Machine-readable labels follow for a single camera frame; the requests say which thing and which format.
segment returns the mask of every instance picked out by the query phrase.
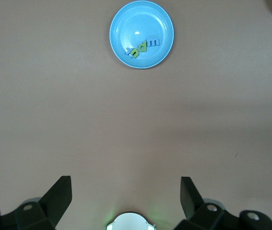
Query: green foam letter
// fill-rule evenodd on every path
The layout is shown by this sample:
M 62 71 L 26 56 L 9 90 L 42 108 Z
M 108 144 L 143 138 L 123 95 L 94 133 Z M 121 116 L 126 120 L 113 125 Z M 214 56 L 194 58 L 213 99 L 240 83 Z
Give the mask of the green foam letter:
M 131 50 L 130 54 L 133 56 L 133 58 L 136 58 L 139 55 L 139 51 L 136 48 L 134 48 Z
M 138 49 L 140 52 L 146 52 L 147 51 L 147 41 L 144 41 L 142 44 L 138 46 Z

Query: white circular object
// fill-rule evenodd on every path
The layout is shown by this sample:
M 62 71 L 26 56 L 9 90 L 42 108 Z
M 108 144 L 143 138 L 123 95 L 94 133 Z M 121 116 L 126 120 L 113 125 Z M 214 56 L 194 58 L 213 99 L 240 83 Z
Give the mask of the white circular object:
M 23 211 L 30 210 L 30 209 L 32 209 L 32 207 L 33 207 L 32 205 L 26 205 L 23 207 Z
M 154 225 L 149 224 L 146 219 L 134 212 L 126 212 L 119 215 L 106 230 L 156 230 Z
M 257 214 L 255 214 L 254 212 L 249 212 L 247 215 L 252 220 L 256 220 L 256 221 L 260 220 L 260 217 Z
M 217 212 L 218 211 L 218 209 L 217 209 L 217 207 L 215 205 L 208 205 L 207 209 L 212 211 L 212 212 Z

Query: metal screw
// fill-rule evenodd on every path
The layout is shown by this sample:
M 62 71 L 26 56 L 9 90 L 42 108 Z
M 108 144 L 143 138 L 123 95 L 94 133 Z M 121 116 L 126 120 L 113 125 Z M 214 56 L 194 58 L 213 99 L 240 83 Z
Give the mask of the metal screw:
M 252 220 L 259 220 L 260 219 L 260 217 L 258 215 L 256 215 L 254 212 L 249 212 L 247 214 L 247 216 Z
M 23 211 L 30 210 L 33 206 L 32 205 L 26 205 L 23 207 Z
M 217 207 L 215 205 L 208 205 L 207 209 L 212 211 L 212 212 L 217 212 L 218 211 L 218 209 L 217 209 Z

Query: letter m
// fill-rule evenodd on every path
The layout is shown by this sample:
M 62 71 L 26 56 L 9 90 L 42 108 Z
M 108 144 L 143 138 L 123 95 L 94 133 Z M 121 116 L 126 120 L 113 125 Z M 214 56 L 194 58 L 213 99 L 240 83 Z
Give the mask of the letter m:
M 151 37 L 147 39 L 147 46 L 159 46 L 159 40 L 155 37 Z

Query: blue plate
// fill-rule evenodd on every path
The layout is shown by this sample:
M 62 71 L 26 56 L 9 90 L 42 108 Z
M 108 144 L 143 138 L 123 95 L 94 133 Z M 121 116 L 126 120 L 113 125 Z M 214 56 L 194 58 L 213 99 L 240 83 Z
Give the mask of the blue plate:
M 126 65 L 146 69 L 170 52 L 174 30 L 167 12 L 150 1 L 133 1 L 113 18 L 110 28 L 113 52 Z

